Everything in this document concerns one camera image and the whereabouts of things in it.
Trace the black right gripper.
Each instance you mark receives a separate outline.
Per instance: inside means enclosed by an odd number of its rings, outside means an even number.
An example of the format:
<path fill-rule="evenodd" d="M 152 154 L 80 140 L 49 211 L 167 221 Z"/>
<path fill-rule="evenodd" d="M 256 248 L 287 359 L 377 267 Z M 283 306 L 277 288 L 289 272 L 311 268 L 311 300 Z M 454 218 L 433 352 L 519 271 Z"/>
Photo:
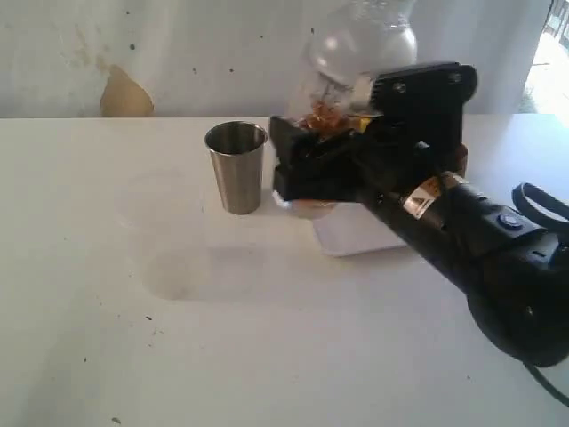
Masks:
<path fill-rule="evenodd" d="M 365 204 L 374 196 L 404 204 L 421 189 L 444 209 L 456 206 L 462 178 L 462 118 L 458 115 L 352 115 L 347 129 L 324 138 L 273 116 L 273 190 L 286 202 Z"/>

